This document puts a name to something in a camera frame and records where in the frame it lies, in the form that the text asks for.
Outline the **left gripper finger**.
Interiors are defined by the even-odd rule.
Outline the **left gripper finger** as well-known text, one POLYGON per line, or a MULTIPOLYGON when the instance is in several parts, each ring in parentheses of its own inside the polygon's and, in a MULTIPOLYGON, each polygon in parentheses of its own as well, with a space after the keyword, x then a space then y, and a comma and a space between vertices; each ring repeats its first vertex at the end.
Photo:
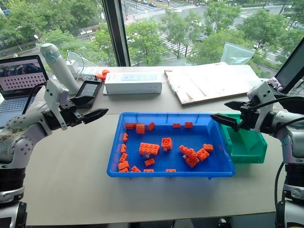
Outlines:
POLYGON ((93 106, 94 100, 94 96, 79 96, 71 99, 73 104, 79 109, 91 108, 93 106))
POLYGON ((88 124, 103 117, 108 112, 108 110, 108 108, 99 108, 91 111, 90 113, 85 114, 83 116, 83 123, 88 124))

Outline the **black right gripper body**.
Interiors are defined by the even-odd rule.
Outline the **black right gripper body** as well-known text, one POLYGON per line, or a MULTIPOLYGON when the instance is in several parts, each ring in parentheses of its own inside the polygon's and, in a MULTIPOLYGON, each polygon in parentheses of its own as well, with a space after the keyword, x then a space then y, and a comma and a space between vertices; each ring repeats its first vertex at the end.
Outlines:
POLYGON ((241 129, 250 130, 254 129, 259 113, 256 109, 249 109, 250 107, 257 106, 260 104, 260 100, 258 98, 252 98, 247 102, 240 102, 240 118, 241 122, 239 123, 239 127, 241 129))

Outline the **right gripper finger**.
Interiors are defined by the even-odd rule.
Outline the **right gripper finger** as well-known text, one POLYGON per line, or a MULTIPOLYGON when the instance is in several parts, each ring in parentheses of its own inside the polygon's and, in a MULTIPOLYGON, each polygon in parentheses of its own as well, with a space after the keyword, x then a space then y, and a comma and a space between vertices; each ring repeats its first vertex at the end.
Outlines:
POLYGON ((247 102, 243 101, 229 101, 224 104, 226 107, 237 110, 237 111, 248 111, 249 108, 247 106, 247 102))
POLYGON ((239 130, 239 125, 235 118, 229 117, 225 114, 211 114, 210 117, 220 124, 231 127, 235 132, 239 130))

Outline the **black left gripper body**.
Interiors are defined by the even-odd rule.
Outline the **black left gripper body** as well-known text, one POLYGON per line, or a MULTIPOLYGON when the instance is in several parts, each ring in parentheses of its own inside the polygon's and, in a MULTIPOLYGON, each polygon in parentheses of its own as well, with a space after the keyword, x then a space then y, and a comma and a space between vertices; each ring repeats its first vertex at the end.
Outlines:
POLYGON ((77 106, 71 100, 67 100, 64 105, 60 105, 59 109, 67 126, 74 127, 82 123, 83 115, 78 112, 77 106))

